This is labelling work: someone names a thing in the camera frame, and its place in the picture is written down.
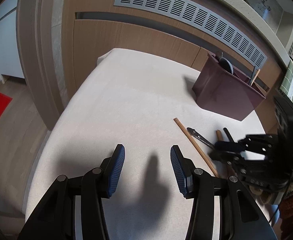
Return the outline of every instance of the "white tablecloth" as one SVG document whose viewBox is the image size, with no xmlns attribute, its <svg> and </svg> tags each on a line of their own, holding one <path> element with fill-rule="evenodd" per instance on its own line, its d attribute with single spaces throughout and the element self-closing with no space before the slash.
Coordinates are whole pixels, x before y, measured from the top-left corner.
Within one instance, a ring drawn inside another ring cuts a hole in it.
<svg viewBox="0 0 293 240">
<path fill-rule="evenodd" d="M 126 49 L 113 49 L 98 62 L 43 150 L 26 219 L 58 175 L 84 175 L 120 143 L 125 162 L 119 184 L 112 198 L 103 199 L 110 239 L 185 239 L 192 199 L 179 192 L 171 146 L 179 145 L 196 167 L 212 172 L 173 119 L 212 143 L 217 129 L 227 127 L 238 140 L 248 133 L 264 133 L 262 125 L 254 111 L 239 122 L 199 108 L 191 90 L 199 72 L 185 65 Z M 213 239 L 218 239 L 218 208 L 215 217 Z"/>
</svg>

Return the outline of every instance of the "knitted cloth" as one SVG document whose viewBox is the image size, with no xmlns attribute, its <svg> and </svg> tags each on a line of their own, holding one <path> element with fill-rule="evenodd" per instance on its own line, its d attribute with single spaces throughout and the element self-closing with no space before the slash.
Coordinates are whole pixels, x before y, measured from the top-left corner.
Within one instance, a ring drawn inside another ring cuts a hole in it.
<svg viewBox="0 0 293 240">
<path fill-rule="evenodd" d="M 293 231 L 293 195 L 284 198 L 279 205 L 280 217 L 282 218 L 281 239 L 288 237 Z"/>
</svg>

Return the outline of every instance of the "wooden stick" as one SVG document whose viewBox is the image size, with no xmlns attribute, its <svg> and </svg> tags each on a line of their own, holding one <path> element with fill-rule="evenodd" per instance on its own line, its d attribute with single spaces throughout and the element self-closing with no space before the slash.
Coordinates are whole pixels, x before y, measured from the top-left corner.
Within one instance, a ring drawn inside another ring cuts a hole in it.
<svg viewBox="0 0 293 240">
<path fill-rule="evenodd" d="M 254 76 L 254 78 L 253 78 L 253 80 L 252 80 L 252 82 L 251 82 L 251 85 L 250 86 L 252 86 L 253 85 L 253 82 L 255 81 L 255 79 L 257 78 L 257 75 L 260 73 L 260 70 L 261 69 L 259 69 L 258 71 L 257 71 L 257 73 L 255 74 L 255 76 Z"/>
<path fill-rule="evenodd" d="M 204 159 L 204 161 L 206 162 L 206 164 L 209 166 L 210 170 L 213 172 L 214 176 L 219 177 L 218 172 L 216 171 L 213 163 L 211 162 L 211 160 L 207 157 L 207 155 L 201 150 L 200 146 L 196 143 L 196 141 L 193 139 L 192 135 L 189 134 L 189 132 L 186 130 L 186 128 L 183 126 L 183 124 L 180 123 L 178 118 L 174 118 L 173 119 L 176 124 L 180 127 L 180 129 L 182 130 L 182 132 L 184 132 L 184 134 L 187 136 L 187 138 L 190 140 L 190 142 L 193 144 L 193 146 L 195 147 L 195 149 L 198 151 L 198 153 L 201 155 L 201 157 Z"/>
<path fill-rule="evenodd" d="M 224 141 L 220 130 L 216 131 L 216 136 L 219 141 Z M 226 164 L 226 175 L 227 175 L 227 177 L 229 177 L 231 175 L 235 175 L 234 170 L 232 169 L 232 167 L 229 164 Z"/>
<path fill-rule="evenodd" d="M 222 133 L 221 133 L 220 130 L 217 130 L 217 131 L 216 131 L 216 136 L 217 136 L 217 139 L 218 139 L 219 141 L 224 141 L 223 136 L 222 136 Z"/>
</svg>

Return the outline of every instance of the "storage box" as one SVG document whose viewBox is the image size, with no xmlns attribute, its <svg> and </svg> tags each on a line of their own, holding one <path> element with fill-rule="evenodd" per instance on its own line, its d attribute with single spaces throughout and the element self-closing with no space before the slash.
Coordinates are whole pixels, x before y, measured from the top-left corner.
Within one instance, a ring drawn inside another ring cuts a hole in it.
<svg viewBox="0 0 293 240">
<path fill-rule="evenodd" d="M 208 53 L 205 63 L 192 90 L 199 107 L 239 121 L 246 118 L 265 99 L 263 93 L 249 77 L 233 67 L 233 75 L 224 70 Z"/>
</svg>

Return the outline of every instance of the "blue gripper pad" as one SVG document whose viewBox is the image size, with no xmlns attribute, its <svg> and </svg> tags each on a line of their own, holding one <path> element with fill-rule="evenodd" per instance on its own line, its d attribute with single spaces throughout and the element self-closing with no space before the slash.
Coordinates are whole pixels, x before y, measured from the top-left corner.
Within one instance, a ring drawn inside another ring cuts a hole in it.
<svg viewBox="0 0 293 240">
<path fill-rule="evenodd" d="M 123 145 L 118 144 L 115 152 L 113 154 L 117 154 L 117 158 L 113 165 L 113 169 L 109 176 L 109 187 L 107 190 L 108 196 L 111 197 L 112 194 L 116 191 L 120 174 L 122 171 L 123 163 L 125 161 L 125 148 Z"/>
<path fill-rule="evenodd" d="M 174 146 L 171 147 L 170 157 L 177 185 L 179 187 L 180 192 L 183 194 L 184 197 L 186 197 L 188 193 L 186 176 L 183 172 L 181 163 L 177 157 L 177 153 L 174 149 Z"/>
</svg>

